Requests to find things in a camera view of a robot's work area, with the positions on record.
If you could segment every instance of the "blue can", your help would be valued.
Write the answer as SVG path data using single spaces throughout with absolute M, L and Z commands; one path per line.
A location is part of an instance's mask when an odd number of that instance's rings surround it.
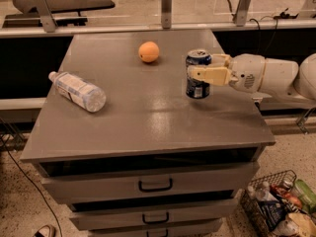
M 209 84 L 191 78 L 188 74 L 190 65 L 208 65 L 211 62 L 210 53 L 205 49 L 194 49 L 188 52 L 186 59 L 187 95 L 193 99 L 203 99 L 209 95 Z

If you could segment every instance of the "gray tabletop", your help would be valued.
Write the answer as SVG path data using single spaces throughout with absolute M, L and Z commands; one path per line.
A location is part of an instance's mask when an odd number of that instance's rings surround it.
M 138 48 L 160 47 L 143 63 Z M 87 34 L 74 37 L 60 70 L 103 88 L 105 106 L 90 114 L 51 88 L 22 154 L 25 162 L 88 159 L 269 144 L 274 136 L 251 96 L 229 87 L 186 95 L 189 50 L 223 52 L 210 30 Z

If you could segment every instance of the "white robotic arm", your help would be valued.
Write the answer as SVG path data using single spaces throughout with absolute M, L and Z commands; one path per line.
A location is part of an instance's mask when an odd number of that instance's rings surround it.
M 260 55 L 214 54 L 210 65 L 190 66 L 188 75 L 212 85 L 228 84 L 237 91 L 266 93 L 296 108 L 316 107 L 316 54 L 300 67 L 294 61 Z

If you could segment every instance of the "black handle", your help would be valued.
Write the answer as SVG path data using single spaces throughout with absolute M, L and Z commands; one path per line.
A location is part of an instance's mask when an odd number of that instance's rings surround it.
M 169 212 L 168 211 L 166 213 L 166 219 L 157 220 L 157 221 L 147 221 L 146 215 L 142 214 L 142 222 L 144 222 L 144 224 L 147 224 L 147 225 L 162 224 L 162 223 L 167 223 L 168 221 L 169 221 Z
M 168 229 L 166 229 L 166 235 L 161 236 L 161 237 L 168 237 L 168 235 L 169 235 L 169 233 L 168 233 Z
M 141 192 L 144 192 L 144 193 L 156 193 L 156 192 L 165 192 L 165 191 L 169 191 L 171 190 L 173 187 L 173 181 L 172 179 L 170 178 L 169 179 L 169 186 L 168 187 L 163 187 L 163 188 L 155 188 L 155 189 L 144 189 L 142 187 L 142 182 L 139 181 L 138 182 L 138 188 Z

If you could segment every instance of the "cabinet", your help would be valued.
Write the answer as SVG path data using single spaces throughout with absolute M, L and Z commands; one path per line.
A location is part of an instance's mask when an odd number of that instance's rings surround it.
M 154 40 L 160 57 L 137 56 Z M 162 237 L 217 231 L 236 193 L 275 143 L 250 95 L 211 87 L 186 96 L 189 50 L 222 52 L 210 30 L 74 37 L 60 70 L 106 91 L 89 114 L 52 88 L 22 153 L 70 220 L 89 236 Z

